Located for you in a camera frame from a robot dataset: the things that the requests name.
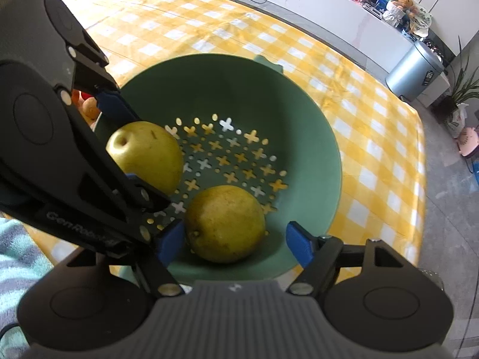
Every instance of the colander handle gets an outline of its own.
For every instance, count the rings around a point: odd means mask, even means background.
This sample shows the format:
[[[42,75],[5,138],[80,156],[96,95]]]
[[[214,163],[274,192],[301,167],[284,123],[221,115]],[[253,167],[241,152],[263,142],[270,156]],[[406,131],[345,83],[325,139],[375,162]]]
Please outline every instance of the colander handle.
[[[258,63],[264,64],[265,66],[268,66],[269,68],[271,68],[273,70],[276,70],[278,73],[283,74],[283,67],[280,64],[270,62],[265,57],[263,57],[262,55],[255,56],[255,58],[253,60],[258,62]]]

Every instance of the trash can label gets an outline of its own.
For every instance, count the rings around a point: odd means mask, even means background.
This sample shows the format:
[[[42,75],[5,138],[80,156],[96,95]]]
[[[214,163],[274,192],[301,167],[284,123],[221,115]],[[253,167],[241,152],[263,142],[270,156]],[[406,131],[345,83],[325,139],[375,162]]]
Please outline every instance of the trash can label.
[[[432,70],[429,70],[426,73],[426,76],[424,77],[424,81],[422,81],[422,86],[428,86],[429,83],[431,82],[431,79],[433,78],[434,72]]]

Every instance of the screw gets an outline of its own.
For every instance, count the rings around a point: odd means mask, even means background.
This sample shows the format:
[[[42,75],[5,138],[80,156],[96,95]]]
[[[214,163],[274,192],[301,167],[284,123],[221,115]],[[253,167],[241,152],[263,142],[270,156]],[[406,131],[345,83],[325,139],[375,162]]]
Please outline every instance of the screw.
[[[68,54],[70,54],[72,58],[77,57],[77,52],[75,51],[75,49],[73,47],[68,46],[67,50],[68,50]]]
[[[141,189],[140,193],[146,201],[149,201],[149,195],[148,195],[148,192],[145,189]]]
[[[143,236],[143,239],[145,239],[147,242],[151,240],[151,235],[144,225],[140,225],[140,233],[141,236]]]
[[[181,294],[181,287],[176,283],[164,283],[158,287],[158,292],[165,297],[174,297]]]
[[[308,295],[313,292],[313,287],[309,283],[297,282],[289,287],[289,291],[294,295]]]
[[[59,91],[59,94],[60,94],[61,100],[65,103],[65,105],[71,105],[71,97],[70,97],[70,94],[66,90],[61,89]]]

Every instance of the ribbed gray panel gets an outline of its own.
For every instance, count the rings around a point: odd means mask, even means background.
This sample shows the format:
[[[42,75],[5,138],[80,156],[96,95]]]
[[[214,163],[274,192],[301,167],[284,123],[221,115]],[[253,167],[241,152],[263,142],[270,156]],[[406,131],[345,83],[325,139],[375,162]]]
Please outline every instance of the ribbed gray panel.
[[[197,282],[183,297],[158,301],[145,323],[107,348],[65,353],[33,346],[23,359],[450,359],[440,345],[404,354],[355,344],[317,303],[275,281]]]

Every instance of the plastic bag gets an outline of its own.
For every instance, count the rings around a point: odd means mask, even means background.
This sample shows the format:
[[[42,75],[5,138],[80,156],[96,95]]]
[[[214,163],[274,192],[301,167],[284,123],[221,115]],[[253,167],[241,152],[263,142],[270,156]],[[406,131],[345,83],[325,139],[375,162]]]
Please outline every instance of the plastic bag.
[[[446,126],[449,130],[449,133],[453,138],[459,137],[459,134],[466,125],[466,118],[468,114],[466,113],[466,107],[469,104],[458,104],[457,109],[452,112],[446,119]]]

